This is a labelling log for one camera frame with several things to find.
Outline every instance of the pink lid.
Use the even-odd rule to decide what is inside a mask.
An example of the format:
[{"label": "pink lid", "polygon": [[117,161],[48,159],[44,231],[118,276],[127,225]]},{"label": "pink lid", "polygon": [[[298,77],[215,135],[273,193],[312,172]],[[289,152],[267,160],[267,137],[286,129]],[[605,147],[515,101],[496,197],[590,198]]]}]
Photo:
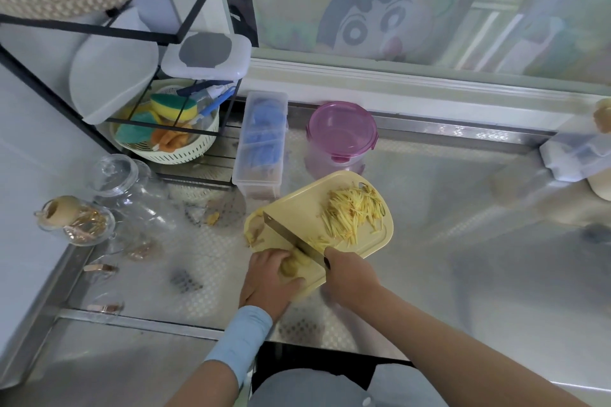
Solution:
[{"label": "pink lid", "polygon": [[307,138],[337,162],[374,148],[378,127],[373,116],[354,103],[331,102],[318,107],[305,128]]}]

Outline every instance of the knife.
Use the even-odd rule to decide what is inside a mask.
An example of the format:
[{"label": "knife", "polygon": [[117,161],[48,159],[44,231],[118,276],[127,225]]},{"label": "knife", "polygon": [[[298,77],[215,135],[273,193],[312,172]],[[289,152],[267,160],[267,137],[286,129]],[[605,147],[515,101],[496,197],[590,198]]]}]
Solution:
[{"label": "knife", "polygon": [[331,270],[331,264],[329,264],[329,259],[327,259],[323,253],[312,248],[309,244],[307,244],[297,235],[292,233],[285,226],[280,224],[277,220],[272,218],[265,211],[263,212],[263,221],[266,225],[270,226],[274,232],[276,232],[278,235],[288,241],[291,245],[301,249],[306,256],[310,257],[319,266]]}]

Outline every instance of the yellow cutting board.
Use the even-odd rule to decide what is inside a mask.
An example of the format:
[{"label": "yellow cutting board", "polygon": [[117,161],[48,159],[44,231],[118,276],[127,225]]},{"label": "yellow cutting board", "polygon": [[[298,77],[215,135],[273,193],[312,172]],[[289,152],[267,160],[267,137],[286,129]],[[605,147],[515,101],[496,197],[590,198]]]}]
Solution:
[{"label": "yellow cutting board", "polygon": [[[308,241],[310,238],[318,238],[319,236],[329,238],[325,229],[325,224],[320,217],[323,206],[327,204],[329,199],[329,190],[354,187],[358,186],[361,182],[372,186],[363,177],[356,174],[356,172],[337,171],[316,182],[312,182],[310,185],[300,190],[294,191],[290,195],[286,195],[274,201],[264,207],[263,210],[302,240]],[[336,249],[340,251],[354,251],[361,257],[367,257],[384,247],[392,237],[393,222],[388,205],[383,198],[382,203],[386,209],[386,215],[382,217],[382,229],[379,232],[374,232],[369,223],[365,223],[359,227],[356,245],[348,245],[346,242],[342,241],[335,246]],[[264,225],[263,216],[259,210],[253,212],[246,219],[244,234],[246,234],[249,229],[254,231],[256,229],[260,230],[261,228],[263,228],[263,231],[257,236],[255,244],[251,246],[253,252],[262,251],[267,248],[289,250],[293,248],[288,241],[278,235],[269,226]],[[305,278],[306,285],[294,300],[309,295],[312,291],[325,283],[326,279],[325,269],[314,261],[310,261],[306,266],[300,265],[297,276]],[[282,275],[280,275],[280,277],[286,281],[290,280]]]}]

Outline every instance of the hand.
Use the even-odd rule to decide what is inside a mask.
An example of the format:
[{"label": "hand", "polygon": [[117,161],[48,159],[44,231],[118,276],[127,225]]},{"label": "hand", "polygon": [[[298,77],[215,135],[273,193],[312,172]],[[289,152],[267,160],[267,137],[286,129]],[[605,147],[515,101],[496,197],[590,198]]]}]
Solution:
[{"label": "hand", "polygon": [[355,311],[371,291],[380,286],[376,272],[355,252],[327,247],[325,256],[331,265],[331,270],[327,270],[327,288],[331,297],[343,307]]},{"label": "hand", "polygon": [[278,276],[280,262],[291,253],[283,249],[266,249],[250,257],[248,272],[240,292],[240,306],[256,306],[267,312],[276,323],[305,279],[298,277],[282,285]]}]

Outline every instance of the arm sleeve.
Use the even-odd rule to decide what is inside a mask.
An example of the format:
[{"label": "arm sleeve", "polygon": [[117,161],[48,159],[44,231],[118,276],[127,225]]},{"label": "arm sleeve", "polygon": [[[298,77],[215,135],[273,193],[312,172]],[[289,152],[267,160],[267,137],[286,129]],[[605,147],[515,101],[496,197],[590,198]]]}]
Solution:
[{"label": "arm sleeve", "polygon": [[271,327],[271,317],[263,309],[241,307],[204,362],[219,361],[228,365],[238,380],[238,387],[241,387]]}]

